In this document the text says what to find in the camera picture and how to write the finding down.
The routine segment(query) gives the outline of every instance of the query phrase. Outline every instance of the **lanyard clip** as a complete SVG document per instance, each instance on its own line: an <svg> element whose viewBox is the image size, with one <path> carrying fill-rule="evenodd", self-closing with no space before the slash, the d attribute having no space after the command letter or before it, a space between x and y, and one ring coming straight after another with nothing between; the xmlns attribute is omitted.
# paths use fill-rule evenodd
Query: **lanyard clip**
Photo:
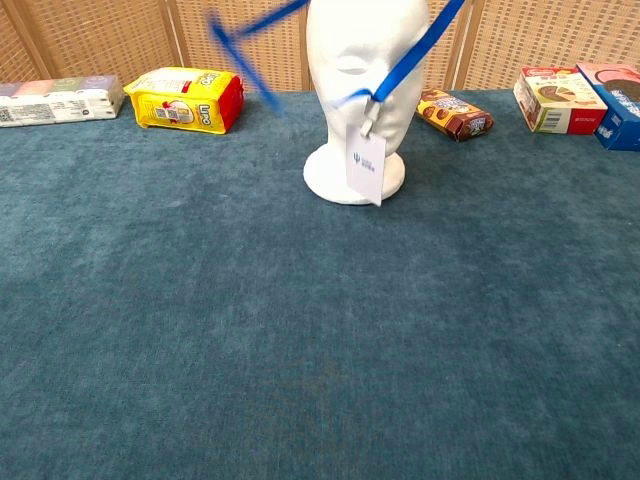
<svg viewBox="0 0 640 480"><path fill-rule="evenodd" d="M373 124L376 123L380 116L380 110L382 109L382 103L376 102L373 98L369 97L367 100L367 106L364 109L364 123L360 129L360 135L368 137L373 128Z"/></svg>

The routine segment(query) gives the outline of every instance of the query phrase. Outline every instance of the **teal tablecloth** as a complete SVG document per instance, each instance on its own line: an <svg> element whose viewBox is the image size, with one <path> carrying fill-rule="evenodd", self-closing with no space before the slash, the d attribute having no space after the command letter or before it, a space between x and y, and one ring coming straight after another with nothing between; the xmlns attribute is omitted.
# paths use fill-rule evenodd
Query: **teal tablecloth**
<svg viewBox="0 0 640 480"><path fill-rule="evenodd" d="M461 96L381 209L307 190L312 94L1 130L0 478L640 478L640 155Z"/></svg>

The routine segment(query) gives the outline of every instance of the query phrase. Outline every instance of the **blue box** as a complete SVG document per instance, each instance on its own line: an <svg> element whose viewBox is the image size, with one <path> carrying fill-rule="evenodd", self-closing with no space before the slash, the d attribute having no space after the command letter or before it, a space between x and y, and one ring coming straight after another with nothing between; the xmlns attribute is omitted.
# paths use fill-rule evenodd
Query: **blue box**
<svg viewBox="0 0 640 480"><path fill-rule="evenodd" d="M629 65L579 63L609 111L596 131L608 150L640 151L640 73Z"/></svg>

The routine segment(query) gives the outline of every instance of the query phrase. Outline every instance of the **white card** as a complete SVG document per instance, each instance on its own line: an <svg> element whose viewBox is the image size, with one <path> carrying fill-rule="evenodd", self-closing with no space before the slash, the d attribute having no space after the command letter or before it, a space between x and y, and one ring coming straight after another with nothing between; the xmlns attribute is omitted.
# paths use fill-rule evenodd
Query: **white card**
<svg viewBox="0 0 640 480"><path fill-rule="evenodd" d="M373 133L363 137L360 127L347 125L347 185L379 207L386 146L384 138Z"/></svg>

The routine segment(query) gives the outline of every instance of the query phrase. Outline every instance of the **yellow snack package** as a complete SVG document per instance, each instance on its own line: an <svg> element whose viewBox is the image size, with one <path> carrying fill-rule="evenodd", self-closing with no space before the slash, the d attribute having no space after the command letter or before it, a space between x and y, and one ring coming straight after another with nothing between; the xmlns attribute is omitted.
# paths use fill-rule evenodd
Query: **yellow snack package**
<svg viewBox="0 0 640 480"><path fill-rule="evenodd" d="M244 105L242 80L231 72L166 67L124 87L136 122L207 133L227 133Z"/></svg>

